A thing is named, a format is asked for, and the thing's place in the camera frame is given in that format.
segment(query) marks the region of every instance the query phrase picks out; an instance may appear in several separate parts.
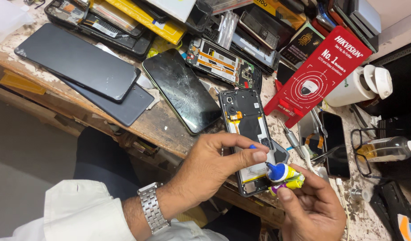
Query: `fingernail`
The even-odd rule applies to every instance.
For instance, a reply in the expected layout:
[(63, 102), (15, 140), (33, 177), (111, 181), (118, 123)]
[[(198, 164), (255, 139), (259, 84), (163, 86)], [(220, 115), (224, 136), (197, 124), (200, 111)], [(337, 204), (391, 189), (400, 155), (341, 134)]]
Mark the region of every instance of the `fingernail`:
[(278, 198), (283, 200), (283, 201), (288, 201), (292, 198), (291, 191), (288, 188), (285, 188), (285, 187), (280, 187), (277, 190), (277, 195), (278, 195)]
[(265, 152), (257, 151), (255, 153), (253, 153), (253, 160), (255, 160), (255, 162), (264, 162), (264, 161), (266, 161)]

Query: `dark trousers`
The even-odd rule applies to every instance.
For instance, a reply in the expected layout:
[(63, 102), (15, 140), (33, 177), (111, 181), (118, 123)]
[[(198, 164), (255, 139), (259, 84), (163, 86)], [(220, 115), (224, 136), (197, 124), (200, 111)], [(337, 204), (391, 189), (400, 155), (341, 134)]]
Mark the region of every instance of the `dark trousers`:
[[(100, 181), (114, 198), (121, 200), (136, 196), (142, 186), (128, 154), (110, 136), (92, 127), (85, 128), (78, 138), (74, 179)], [(261, 221), (234, 206), (203, 228), (223, 234), (230, 241), (258, 241)]]

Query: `red display stand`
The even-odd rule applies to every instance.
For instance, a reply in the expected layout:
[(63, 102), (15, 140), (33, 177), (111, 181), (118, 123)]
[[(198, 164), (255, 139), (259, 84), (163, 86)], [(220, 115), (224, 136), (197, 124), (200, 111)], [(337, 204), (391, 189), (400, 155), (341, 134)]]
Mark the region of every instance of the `red display stand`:
[(265, 114), (283, 112), (289, 117), (285, 125), (293, 127), (371, 54), (361, 41), (337, 26), (268, 102)]

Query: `white cable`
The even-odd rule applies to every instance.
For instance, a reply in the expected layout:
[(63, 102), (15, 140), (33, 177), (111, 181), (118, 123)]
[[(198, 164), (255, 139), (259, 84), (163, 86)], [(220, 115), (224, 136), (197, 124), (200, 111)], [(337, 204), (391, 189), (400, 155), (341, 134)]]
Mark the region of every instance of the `white cable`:
[(305, 162), (307, 163), (307, 167), (310, 169), (312, 173), (318, 175), (318, 173), (314, 170), (313, 165), (311, 164), (310, 153), (308, 152), (307, 148), (305, 146), (301, 146), (301, 151), (305, 155)]
[(342, 188), (342, 180), (341, 178), (337, 178), (337, 187), (338, 187), (338, 192), (341, 195), (341, 200), (343, 203), (343, 208), (345, 211), (345, 214), (347, 215), (347, 234), (346, 234), (346, 240), (348, 241), (349, 237), (350, 237), (350, 215), (348, 214), (348, 208), (347, 208), (347, 204), (345, 202), (345, 198), (344, 198), (344, 192), (343, 192), (343, 188)]

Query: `screwdriver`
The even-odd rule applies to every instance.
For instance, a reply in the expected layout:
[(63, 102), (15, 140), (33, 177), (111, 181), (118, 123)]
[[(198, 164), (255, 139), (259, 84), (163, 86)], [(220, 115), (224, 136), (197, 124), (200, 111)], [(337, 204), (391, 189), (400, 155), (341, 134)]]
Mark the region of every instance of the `screwdriver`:
[(303, 159), (305, 159), (305, 155), (304, 153), (301, 151), (301, 146), (299, 145), (299, 141), (296, 138), (295, 134), (293, 131), (291, 131), (289, 128), (286, 127), (286, 125), (281, 121), (280, 118), (278, 118), (278, 120), (280, 121), (280, 123), (283, 125), (284, 128), (284, 132), (286, 133), (286, 137), (289, 140), (290, 144), (292, 145), (292, 147), (294, 147), (294, 149), (296, 150), (296, 152), (298, 152), (299, 156), (301, 156)]

